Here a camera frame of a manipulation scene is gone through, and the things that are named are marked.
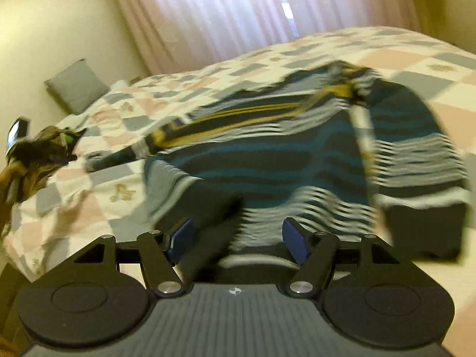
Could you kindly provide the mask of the striped knit sweater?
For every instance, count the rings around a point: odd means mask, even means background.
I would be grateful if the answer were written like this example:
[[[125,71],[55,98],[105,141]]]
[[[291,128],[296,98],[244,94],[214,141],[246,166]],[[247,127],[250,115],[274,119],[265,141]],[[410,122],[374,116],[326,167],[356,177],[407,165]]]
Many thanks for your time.
[[[153,228],[194,225],[184,280],[277,284],[298,263],[281,233],[357,241],[382,214],[410,259],[456,259],[469,201],[466,168],[412,90],[334,61],[241,90],[89,158],[89,172],[144,161]]]

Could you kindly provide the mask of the olive brown garment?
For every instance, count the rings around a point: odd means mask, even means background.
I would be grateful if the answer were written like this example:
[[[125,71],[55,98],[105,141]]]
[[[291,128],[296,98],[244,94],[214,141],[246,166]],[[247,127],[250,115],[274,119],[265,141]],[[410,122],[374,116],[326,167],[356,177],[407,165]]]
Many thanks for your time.
[[[13,206],[43,188],[49,176],[77,159],[74,149],[86,129],[45,127],[36,137],[21,140],[7,155],[1,171],[1,226],[11,220]]]

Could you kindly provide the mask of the grey square cushion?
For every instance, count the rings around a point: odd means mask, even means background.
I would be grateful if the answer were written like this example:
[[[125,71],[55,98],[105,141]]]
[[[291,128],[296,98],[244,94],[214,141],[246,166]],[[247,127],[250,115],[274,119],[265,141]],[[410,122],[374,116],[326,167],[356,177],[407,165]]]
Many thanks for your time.
[[[73,115],[81,114],[110,91],[85,59],[76,61],[43,84],[60,107]]]

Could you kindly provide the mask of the checkered patchwork bed quilt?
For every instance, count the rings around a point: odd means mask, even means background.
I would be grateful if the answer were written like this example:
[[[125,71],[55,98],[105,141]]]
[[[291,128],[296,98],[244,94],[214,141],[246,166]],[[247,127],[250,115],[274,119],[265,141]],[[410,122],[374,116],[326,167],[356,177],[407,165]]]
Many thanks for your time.
[[[144,161],[85,167],[233,93],[338,60],[412,90],[451,139],[469,184],[462,251],[475,207],[475,56],[393,27],[309,35],[200,70],[147,77],[64,121],[86,129],[77,159],[15,208],[4,240],[27,279],[14,303],[29,342],[25,355],[446,356],[453,300],[419,268],[422,259],[394,248],[382,214],[360,240],[338,238],[329,281],[314,297],[291,297],[292,277],[198,283],[184,280],[178,265],[186,291],[157,297],[144,282],[137,245],[156,230],[145,205]]]

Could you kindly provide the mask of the pink sheer curtain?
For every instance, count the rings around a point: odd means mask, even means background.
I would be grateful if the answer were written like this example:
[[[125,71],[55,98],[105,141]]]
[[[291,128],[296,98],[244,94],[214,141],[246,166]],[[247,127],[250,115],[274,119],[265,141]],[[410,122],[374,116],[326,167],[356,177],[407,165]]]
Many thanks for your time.
[[[151,73],[203,68],[346,27],[419,29],[414,0],[117,0]]]

